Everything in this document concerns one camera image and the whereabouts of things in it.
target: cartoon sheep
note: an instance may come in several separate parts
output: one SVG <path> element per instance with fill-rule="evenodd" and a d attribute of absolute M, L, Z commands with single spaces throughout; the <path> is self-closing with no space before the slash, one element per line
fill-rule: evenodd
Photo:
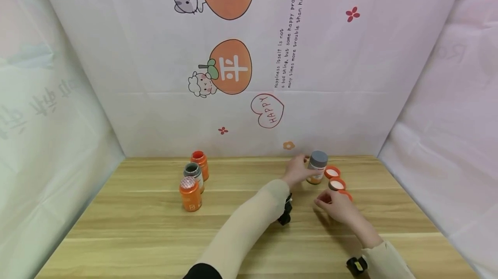
<path fill-rule="evenodd" d="M 217 88 L 211 80 L 209 73 L 197 73 L 194 71 L 192 77 L 188 79 L 188 89 L 195 96 L 206 98 L 207 95 L 214 95 Z"/>

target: person's left hand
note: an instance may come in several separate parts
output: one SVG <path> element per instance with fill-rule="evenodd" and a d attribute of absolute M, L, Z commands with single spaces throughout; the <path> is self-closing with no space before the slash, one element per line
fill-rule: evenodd
<path fill-rule="evenodd" d="M 309 156 L 300 154 L 292 158 L 285 168 L 285 173 L 282 180 L 286 182 L 290 188 L 295 184 L 301 183 L 306 178 L 312 175 L 320 174 L 322 171 L 310 170 L 305 167 L 305 163 L 308 161 Z"/>

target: black sleeve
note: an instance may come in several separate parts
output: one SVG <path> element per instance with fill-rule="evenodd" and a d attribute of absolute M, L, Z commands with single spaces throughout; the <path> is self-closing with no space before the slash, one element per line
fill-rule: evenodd
<path fill-rule="evenodd" d="M 220 273 L 213 266 L 200 263 L 192 266 L 183 279 L 222 279 Z"/>

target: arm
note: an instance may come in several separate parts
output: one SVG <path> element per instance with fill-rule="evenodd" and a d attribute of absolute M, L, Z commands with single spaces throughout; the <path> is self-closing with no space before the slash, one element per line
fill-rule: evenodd
<path fill-rule="evenodd" d="M 366 218 L 358 217 L 350 228 L 363 246 L 361 254 L 368 264 L 370 279 L 415 279 L 402 256 Z"/>
<path fill-rule="evenodd" d="M 389 241 L 384 241 L 357 207 L 343 194 L 325 190 L 315 200 L 334 220 L 346 224 L 356 235 L 368 264 L 370 279 L 415 279 L 403 258 Z"/>
<path fill-rule="evenodd" d="M 223 279 L 235 279 L 254 243 L 284 212 L 288 195 L 284 181 L 266 184 L 232 214 L 197 263 L 213 266 Z"/>
<path fill-rule="evenodd" d="M 230 216 L 184 279 L 235 279 L 240 265 L 266 228 L 283 213 L 291 187 L 317 174 L 292 158 L 285 174 L 261 188 Z"/>

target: orange flower illustration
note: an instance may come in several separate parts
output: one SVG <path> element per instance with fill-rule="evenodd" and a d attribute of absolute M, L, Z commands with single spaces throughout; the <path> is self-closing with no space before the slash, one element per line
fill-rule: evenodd
<path fill-rule="evenodd" d="M 293 149 L 294 147 L 296 147 L 296 146 L 295 146 L 295 145 L 294 145 L 294 143 L 292 143 L 291 141 L 289 141 L 289 142 L 285 142 L 285 143 L 283 144 L 283 149 L 287 149 L 287 151 L 290 151 L 290 150 L 291 150 L 291 149 Z"/>

